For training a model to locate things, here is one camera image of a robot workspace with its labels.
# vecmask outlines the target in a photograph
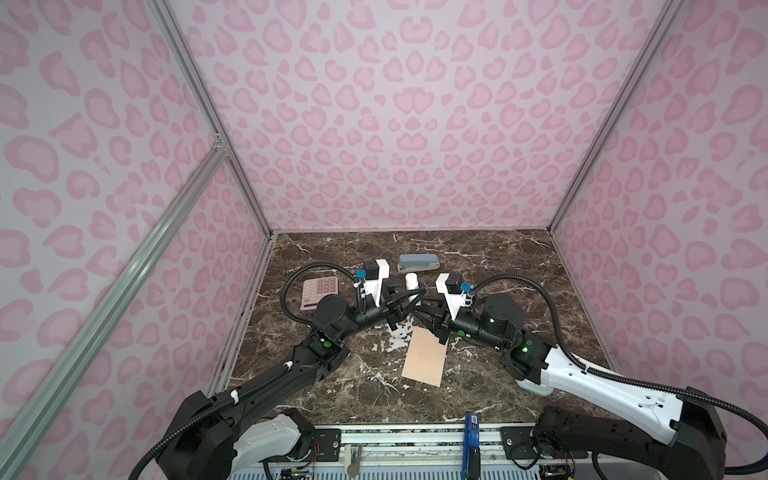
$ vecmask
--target white cylinder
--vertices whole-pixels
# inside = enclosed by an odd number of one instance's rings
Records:
[[[406,273],[406,290],[415,290],[417,288],[419,288],[419,276],[413,272]],[[408,301],[411,302],[415,298],[416,295],[411,295],[408,297]]]

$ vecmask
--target light blue grate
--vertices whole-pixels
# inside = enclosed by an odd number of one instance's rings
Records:
[[[402,467],[371,466],[361,467],[354,480],[461,480],[461,472],[455,467],[409,465]],[[279,476],[278,468],[273,475]],[[514,466],[489,466],[482,469],[482,480],[541,480],[538,466],[531,470],[520,470]],[[244,468],[231,475],[230,480],[266,480],[261,467]],[[313,480],[352,480],[339,466],[320,466]]]

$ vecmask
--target diagonal metal beam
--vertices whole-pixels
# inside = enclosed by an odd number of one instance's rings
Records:
[[[568,185],[558,210],[552,217],[552,222],[548,228],[550,232],[555,232],[561,226],[568,210],[576,200],[578,192],[581,190],[584,182],[587,181],[587,176],[592,171],[592,167],[600,159],[605,144],[616,130],[621,117],[637,93],[637,89],[640,88],[646,73],[653,67],[656,57],[661,53],[661,49],[667,43],[667,39],[672,34],[674,27],[682,19],[682,14],[686,11],[688,2],[689,0],[667,0],[664,3],[661,13],[656,18],[654,26],[651,28],[645,43],[643,43],[640,49],[640,53],[637,54],[632,68],[629,70],[624,83],[621,85],[621,89],[616,95],[614,103],[611,105],[610,110],[608,110],[608,115],[606,115],[603,124],[594,136],[592,144],[584,155],[584,160],[576,171],[574,179]]]
[[[214,136],[224,143],[225,148],[233,150],[231,148],[232,142],[227,135],[227,130],[224,128],[221,117],[219,117],[219,114],[216,111],[214,101],[211,98],[208,89],[205,87],[205,82],[200,74],[200,69],[197,67],[197,63],[195,63],[191,50],[184,40],[184,34],[181,31],[181,26],[176,19],[174,10],[168,4],[167,0],[146,0],[146,2],[154,14],[154,17],[160,26],[160,30],[163,32],[163,35],[168,42],[170,50],[173,52],[176,62],[179,64],[181,73],[190,85],[192,94],[197,99],[197,103],[200,105],[203,116],[214,133]],[[256,216],[263,235],[267,238],[271,237],[272,230],[270,229],[269,223],[266,221],[264,212],[259,206],[256,194],[253,192],[253,188],[246,177],[242,163],[237,158],[234,151],[231,157],[227,160],[230,162],[235,178],[237,179],[237,186],[243,193],[249,208]]]
[[[69,347],[61,354],[53,369],[24,405],[0,445],[0,480],[13,480],[24,468],[82,379],[85,371],[109,338],[120,318],[128,310],[136,293],[162,257],[165,248],[187,219],[192,207],[219,166],[231,157],[219,144],[208,152],[192,178],[170,203],[154,229],[123,273],[112,284],[104,299],[91,314]]]

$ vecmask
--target robotic arm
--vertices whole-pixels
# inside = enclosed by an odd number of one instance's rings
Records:
[[[353,277],[344,270],[350,278],[359,278],[356,308],[339,295],[325,296],[307,322],[310,334],[287,359],[210,399],[202,392],[187,397],[163,440],[137,464],[129,479],[138,479],[153,458],[170,480],[224,480],[230,472],[275,455],[304,458],[314,428],[298,411],[287,410],[269,422],[259,420],[294,392],[336,370],[349,355],[343,342],[347,336],[383,321],[396,329],[408,315],[422,321],[441,343],[456,334],[495,349],[501,354],[502,368],[523,388],[543,395],[562,389],[625,419],[599,419],[546,407],[531,431],[531,442],[542,455],[601,452],[644,463],[676,480],[721,480],[725,474],[747,475],[768,468],[768,455],[745,467],[725,466],[727,437],[714,406],[742,415],[768,432],[768,426],[754,415],[690,387],[675,389],[628,379],[568,351],[556,307],[532,280],[501,275],[471,288],[457,273],[444,273],[436,284],[441,295],[426,296],[423,288],[402,290],[384,282],[385,272],[388,269],[381,270],[381,277],[378,272]],[[283,288],[283,298],[296,276]],[[502,279],[524,281],[541,293],[550,308],[558,344],[527,331],[525,311],[507,293],[487,296],[482,311],[475,312],[472,304],[477,292]],[[378,283],[366,285],[366,281]],[[379,289],[378,305],[360,294]]]

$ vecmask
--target beige paper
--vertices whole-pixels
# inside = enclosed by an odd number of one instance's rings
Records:
[[[414,327],[401,376],[440,386],[447,349],[448,345],[440,345],[440,340],[432,332],[420,326]]]

